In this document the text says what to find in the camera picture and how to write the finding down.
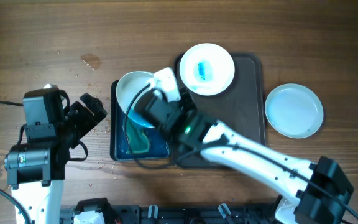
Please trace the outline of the white plate blue smear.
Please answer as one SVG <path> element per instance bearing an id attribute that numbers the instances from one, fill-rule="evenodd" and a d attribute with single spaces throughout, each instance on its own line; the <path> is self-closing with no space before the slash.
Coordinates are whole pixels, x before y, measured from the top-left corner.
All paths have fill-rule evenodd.
<path id="1" fill-rule="evenodd" d="M 127 108 L 135 95 L 140 92 L 141 89 L 143 89 L 143 87 L 145 87 L 148 84 L 148 81 L 153 77 L 153 73 L 150 72 L 134 71 L 125 74 L 118 81 L 116 87 L 116 99 L 124 113 L 127 111 Z M 128 114 L 128 120 L 131 120 L 139 127 L 142 126 L 144 128 L 154 128 L 150 123 L 148 123 L 145 119 L 143 119 L 139 114 L 134 111 L 134 106 L 137 103 L 137 100 L 139 100 L 144 93 L 145 91 L 143 91 L 139 95 L 139 97 L 132 105 Z"/>

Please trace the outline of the green yellow sponge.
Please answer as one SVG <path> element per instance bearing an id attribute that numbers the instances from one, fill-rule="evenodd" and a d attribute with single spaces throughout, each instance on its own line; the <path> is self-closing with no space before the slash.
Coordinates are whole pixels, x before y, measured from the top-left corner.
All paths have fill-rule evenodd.
<path id="1" fill-rule="evenodd" d="M 143 154 L 149 152 L 150 141 L 144 133 L 143 129 L 138 129 L 133 125 L 133 122 L 127 118 L 126 121 L 126 136 L 128 142 L 127 153 L 131 154 Z"/>

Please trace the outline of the white plate blue soapy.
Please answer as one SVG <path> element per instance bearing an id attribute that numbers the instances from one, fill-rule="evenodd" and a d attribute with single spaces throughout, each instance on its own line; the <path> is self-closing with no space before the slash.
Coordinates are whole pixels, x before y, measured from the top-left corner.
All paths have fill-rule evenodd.
<path id="1" fill-rule="evenodd" d="M 322 127 L 324 108 L 309 88 L 287 83 L 268 94 L 265 115 L 278 133 L 288 138 L 303 139 L 317 133 Z"/>

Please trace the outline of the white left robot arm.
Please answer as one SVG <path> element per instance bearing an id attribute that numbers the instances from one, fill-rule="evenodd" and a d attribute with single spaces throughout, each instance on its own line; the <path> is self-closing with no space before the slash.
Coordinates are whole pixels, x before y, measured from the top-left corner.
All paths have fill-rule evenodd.
<path id="1" fill-rule="evenodd" d="M 4 159 L 7 183 L 18 202 L 18 223 L 59 223 L 65 165 L 70 149 L 84 146 L 86 136 L 106 116 L 102 102 L 88 93 L 70 103 L 57 87 L 27 92 L 23 97 L 26 123 Z"/>

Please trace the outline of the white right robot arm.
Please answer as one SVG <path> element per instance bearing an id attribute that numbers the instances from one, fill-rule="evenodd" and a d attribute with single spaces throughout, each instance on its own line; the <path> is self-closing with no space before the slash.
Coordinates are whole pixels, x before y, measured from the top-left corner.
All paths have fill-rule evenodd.
<path id="1" fill-rule="evenodd" d="M 354 188 L 339 164 L 322 156 L 317 163 L 279 153 L 200 113 L 192 104 L 168 101 L 158 90 L 138 93 L 136 113 L 177 146 L 173 162 L 199 155 L 237 170 L 278 192 L 274 218 L 280 223 L 341 223 Z"/>

